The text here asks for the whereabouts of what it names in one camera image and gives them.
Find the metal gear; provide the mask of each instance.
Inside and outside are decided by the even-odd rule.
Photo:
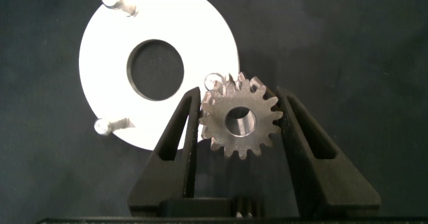
[[[215,81],[202,100],[199,119],[204,125],[202,138],[211,139],[211,150],[224,146],[226,157],[237,151],[243,160],[247,150],[260,155],[261,143],[273,145],[269,134],[281,132],[273,121],[281,118],[282,112],[271,111],[278,98],[264,100],[265,92],[266,86],[257,77],[248,80],[242,72],[237,81],[230,75],[227,81]]]

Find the metal pin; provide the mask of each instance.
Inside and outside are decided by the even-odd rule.
[[[129,119],[123,118],[115,121],[110,121],[105,118],[99,118],[95,121],[94,128],[98,134],[107,136],[110,133],[124,129],[133,127],[133,125],[129,122]]]
[[[127,0],[101,0],[102,4],[106,6],[109,9],[113,10],[122,10],[123,12],[127,13],[127,16],[133,16],[135,17],[138,13],[138,9],[136,5],[132,4],[131,2]]]
[[[218,73],[209,74],[207,75],[207,77],[205,77],[203,81],[205,85],[205,89],[207,89],[208,91],[211,91],[214,88],[215,81],[218,81],[224,84],[226,82],[226,79],[221,74],[218,74]]]

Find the spur gear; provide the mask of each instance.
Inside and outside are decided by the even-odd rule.
[[[278,98],[264,100],[265,92],[266,86],[257,77],[248,80],[242,72],[237,81],[230,75],[228,81],[215,81],[202,100],[199,119],[204,125],[202,138],[211,139],[211,150],[224,146],[226,157],[237,151],[240,159],[245,159],[247,150],[260,155],[261,143],[273,145],[269,134],[281,132],[273,121],[281,118],[282,112],[271,111]]]

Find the black holder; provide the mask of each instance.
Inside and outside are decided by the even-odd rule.
[[[371,184],[293,93],[278,88],[276,96],[277,108],[284,113],[279,125],[300,218],[374,217],[381,198]],[[129,195],[128,206],[133,216],[236,217],[237,213],[262,216],[259,203],[248,198],[193,198],[200,103],[200,91],[194,88],[177,106]],[[184,148],[177,155],[187,118]]]

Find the white ring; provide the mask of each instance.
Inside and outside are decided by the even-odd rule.
[[[203,96],[204,79],[210,73],[239,73],[239,58],[229,27],[207,0],[132,2],[139,9],[136,17],[103,5],[92,16],[80,46],[80,78],[98,118],[129,118],[134,124],[135,128],[117,130],[115,135],[153,150],[183,94],[198,86]],[[177,92],[161,101],[138,94],[126,72],[133,49],[152,39],[171,44],[185,70]]]

